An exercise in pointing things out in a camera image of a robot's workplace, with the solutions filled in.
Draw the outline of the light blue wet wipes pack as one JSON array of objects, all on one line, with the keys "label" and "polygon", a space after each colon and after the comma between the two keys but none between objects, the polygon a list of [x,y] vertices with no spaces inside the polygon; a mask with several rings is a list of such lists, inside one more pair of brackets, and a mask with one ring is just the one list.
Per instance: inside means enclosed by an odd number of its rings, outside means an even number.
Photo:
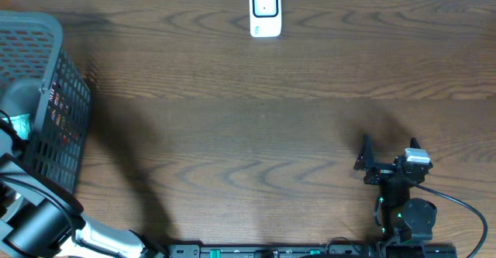
[{"label": "light blue wet wipes pack", "polygon": [[12,116],[10,118],[13,129],[19,138],[27,140],[31,133],[30,114]]}]

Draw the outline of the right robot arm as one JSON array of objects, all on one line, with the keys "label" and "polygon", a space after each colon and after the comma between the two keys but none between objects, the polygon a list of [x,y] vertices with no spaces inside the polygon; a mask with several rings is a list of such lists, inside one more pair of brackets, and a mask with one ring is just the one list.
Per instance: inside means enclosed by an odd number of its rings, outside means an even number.
[{"label": "right robot arm", "polygon": [[378,257],[427,256],[425,243],[432,239],[437,207],[421,198],[412,198],[410,189],[422,183],[431,168],[427,151],[415,138],[390,163],[377,162],[370,137],[363,138],[353,169],[365,173],[365,184],[379,187],[374,220],[382,228],[383,239],[375,243]]}]

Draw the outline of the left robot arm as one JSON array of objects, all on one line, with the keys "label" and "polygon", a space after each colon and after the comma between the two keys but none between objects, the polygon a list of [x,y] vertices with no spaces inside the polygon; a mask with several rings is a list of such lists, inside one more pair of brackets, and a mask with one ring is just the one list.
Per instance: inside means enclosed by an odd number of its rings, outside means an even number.
[{"label": "left robot arm", "polygon": [[12,257],[167,257],[162,246],[133,231],[84,215],[62,187],[15,157],[26,147],[1,113],[1,249]]}]

